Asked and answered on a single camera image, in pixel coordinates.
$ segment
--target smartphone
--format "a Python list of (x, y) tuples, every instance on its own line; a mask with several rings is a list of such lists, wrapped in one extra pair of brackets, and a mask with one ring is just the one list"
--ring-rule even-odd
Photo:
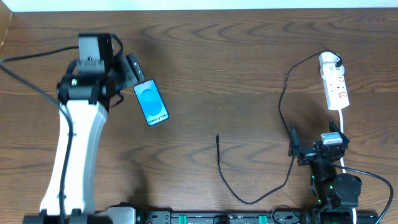
[(134, 91), (149, 126), (159, 124), (169, 118), (169, 112), (154, 80), (136, 85)]

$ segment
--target white power strip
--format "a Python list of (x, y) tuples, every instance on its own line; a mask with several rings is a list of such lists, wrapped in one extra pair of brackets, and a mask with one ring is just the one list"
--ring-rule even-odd
[(338, 61), (339, 58), (331, 52), (324, 52), (319, 56), (321, 77), (329, 110), (341, 110), (349, 106), (348, 91), (344, 79), (345, 69), (344, 65), (336, 68)]

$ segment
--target black cable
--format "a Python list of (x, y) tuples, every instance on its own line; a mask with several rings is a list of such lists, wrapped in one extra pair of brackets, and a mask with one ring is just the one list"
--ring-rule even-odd
[(364, 175), (368, 175), (368, 176), (374, 177), (374, 178), (379, 179), (379, 180), (381, 180), (381, 181), (383, 181), (384, 183), (387, 184), (387, 186), (390, 188), (390, 197), (388, 198), (388, 202), (387, 202), (386, 207), (384, 207), (384, 210), (382, 211), (382, 213), (380, 214), (379, 218), (376, 220), (376, 222), (374, 224), (380, 223), (381, 219), (386, 215), (388, 209), (390, 208), (391, 203), (392, 203), (392, 199), (394, 198), (394, 188), (392, 187), (391, 183), (388, 180), (386, 180), (385, 178), (383, 178), (383, 177), (381, 177), (379, 175), (376, 175), (376, 174), (372, 174), (370, 172), (357, 170), (357, 169), (353, 169), (353, 168), (349, 168), (349, 167), (343, 167), (343, 166), (340, 166), (340, 165), (332, 163), (332, 162), (329, 162), (329, 164), (334, 166), (334, 167), (337, 167), (339, 169), (345, 169), (345, 170), (349, 170), (349, 171), (352, 171), (352, 172), (357, 172), (359, 174), (364, 174)]
[(53, 51), (50, 51), (50, 52), (44, 52), (44, 53), (32, 54), (32, 55), (25, 55), (25, 56), (20, 56), (20, 57), (9, 57), (9, 58), (4, 58), (4, 59), (0, 60), (0, 69), (1, 70), (3, 70), (6, 74), (11, 76), (12, 78), (15, 78), (16, 80), (22, 82), (23, 84), (31, 87), (36, 92), (40, 93), (45, 99), (49, 100), (49, 102), (51, 102), (61, 112), (61, 114), (63, 114), (63, 116), (65, 117), (65, 119), (66, 119), (66, 121), (68, 123), (68, 127), (69, 127), (68, 143), (67, 143), (67, 150), (65, 151), (65, 159), (63, 161), (63, 167), (62, 167), (62, 173), (61, 173), (61, 179), (60, 179), (60, 191), (59, 191), (59, 195), (58, 195), (58, 197), (59, 197), (59, 206), (60, 206), (60, 220), (61, 220), (62, 224), (66, 223), (66, 220), (65, 220), (65, 192), (63, 190), (65, 188), (65, 177), (66, 177), (66, 173), (67, 173), (67, 167), (68, 167), (69, 155), (70, 155), (70, 148), (72, 146), (72, 139), (73, 139), (73, 123), (72, 123), (72, 119), (66, 114), (66, 112), (64, 112), (64, 110), (62, 110), (61, 106), (59, 105), (59, 103), (54, 98), (52, 98), (44, 90), (40, 89), (39, 87), (37, 87), (33, 83), (23, 79), (22, 77), (20, 77), (16, 73), (10, 71), (8, 68), (6, 68), (3, 65), (3, 63), (4, 62), (15, 61), (15, 60), (24, 60), (24, 59), (28, 59), (28, 58), (42, 57), (42, 56), (55, 54), (55, 53), (59, 53), (59, 52), (62, 52), (62, 51), (65, 51), (65, 50), (71, 50), (71, 49), (78, 49), (78, 47), (65, 47), (65, 48), (58, 49), (58, 50), (53, 50)]
[(109, 108), (114, 108), (115, 106), (121, 104), (124, 101), (124, 96), (120, 91), (118, 91), (116, 94), (120, 97), (120, 100), (118, 100), (114, 105), (110, 106)]
[(275, 222), (279, 223), (279, 222), (275, 219), (275, 216), (273, 216), (273, 214), (274, 214), (275, 210), (277, 210), (277, 209), (280, 208), (280, 207), (287, 207), (287, 208), (294, 214), (294, 216), (297, 217), (298, 220), (300, 220), (300, 217), (294, 212), (293, 208), (290, 208), (288, 205), (278, 205), (278, 206), (276, 206), (276, 208), (274, 208), (273, 211), (271, 212), (271, 218), (272, 218)]
[(114, 56), (114, 61), (117, 62), (118, 60), (120, 60), (122, 58), (122, 54), (123, 54), (123, 43), (119, 40), (119, 38), (117, 37), (116, 34), (111, 34), (111, 37), (116, 40), (116, 42), (119, 44), (120, 46), (120, 50), (119, 52)]
[(289, 176), (290, 176), (290, 171), (292, 170), (292, 167), (293, 167), (294, 156), (292, 157), (292, 162), (290, 163), (289, 171), (287, 171), (287, 176), (286, 176), (285, 182), (281, 186), (275, 188), (274, 190), (271, 190), (270, 192), (266, 193), (265, 195), (261, 196), (259, 199), (255, 200), (253, 202), (245, 202), (244, 200), (240, 199), (235, 194), (235, 192), (231, 189), (231, 187), (226, 182), (226, 180), (225, 180), (225, 178), (223, 176), (223, 173), (221, 172), (221, 168), (220, 168), (220, 137), (218, 136), (218, 134), (216, 136), (216, 144), (217, 144), (217, 168), (218, 168), (218, 173), (220, 174), (221, 179), (223, 180), (223, 182), (224, 182), (225, 186), (228, 188), (228, 190), (232, 193), (232, 195), (234, 195), (234, 197), (237, 200), (239, 200), (240, 202), (242, 202), (243, 204), (245, 204), (245, 205), (254, 205), (255, 203), (258, 203), (262, 199), (266, 198), (268, 195), (276, 192), (277, 190), (281, 189), (282, 187), (284, 187), (286, 185), (287, 180), (289, 179)]
[(77, 65), (77, 59), (74, 59), (74, 60), (72, 60), (70, 63), (69, 63), (69, 65), (68, 65), (68, 68), (67, 68), (67, 75), (72, 75), (73, 74), (73, 71), (74, 71), (74, 69), (76, 68), (76, 65)]
[(36, 57), (43, 57), (43, 56), (47, 56), (47, 55), (63, 52), (63, 51), (66, 51), (66, 50), (71, 50), (71, 49), (79, 49), (79, 47), (78, 46), (71, 46), (71, 47), (64, 47), (64, 48), (61, 48), (61, 49), (58, 49), (58, 50), (53, 50), (53, 51), (50, 51), (50, 52), (43, 52), (43, 53), (25, 55), (25, 56), (19, 56), (19, 57), (9, 57), (9, 58), (4, 58), (4, 59), (0, 60), (0, 62), (4, 63), (4, 62), (15, 61), (15, 60), (24, 60), (24, 59), (30, 59), (30, 58), (36, 58)]

